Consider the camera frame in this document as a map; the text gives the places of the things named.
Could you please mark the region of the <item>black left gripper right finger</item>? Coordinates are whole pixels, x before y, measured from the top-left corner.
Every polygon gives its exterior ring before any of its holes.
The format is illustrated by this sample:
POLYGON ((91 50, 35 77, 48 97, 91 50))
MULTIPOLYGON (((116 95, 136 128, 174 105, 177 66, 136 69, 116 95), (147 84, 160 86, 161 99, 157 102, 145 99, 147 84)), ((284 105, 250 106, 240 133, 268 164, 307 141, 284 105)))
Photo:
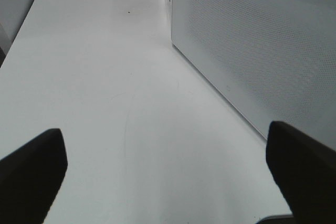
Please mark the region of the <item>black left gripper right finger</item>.
POLYGON ((335 223, 335 151, 282 122, 269 126, 266 163, 297 223, 335 223))

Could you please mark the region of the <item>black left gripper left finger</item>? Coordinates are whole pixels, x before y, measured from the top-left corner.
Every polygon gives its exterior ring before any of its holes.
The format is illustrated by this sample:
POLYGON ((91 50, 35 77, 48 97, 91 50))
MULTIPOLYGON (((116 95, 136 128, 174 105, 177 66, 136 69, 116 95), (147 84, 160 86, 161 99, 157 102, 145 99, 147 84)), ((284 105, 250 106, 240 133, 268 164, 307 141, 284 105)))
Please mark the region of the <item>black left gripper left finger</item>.
POLYGON ((48 129, 1 160, 1 223, 43 223, 68 167, 60 129, 48 129))

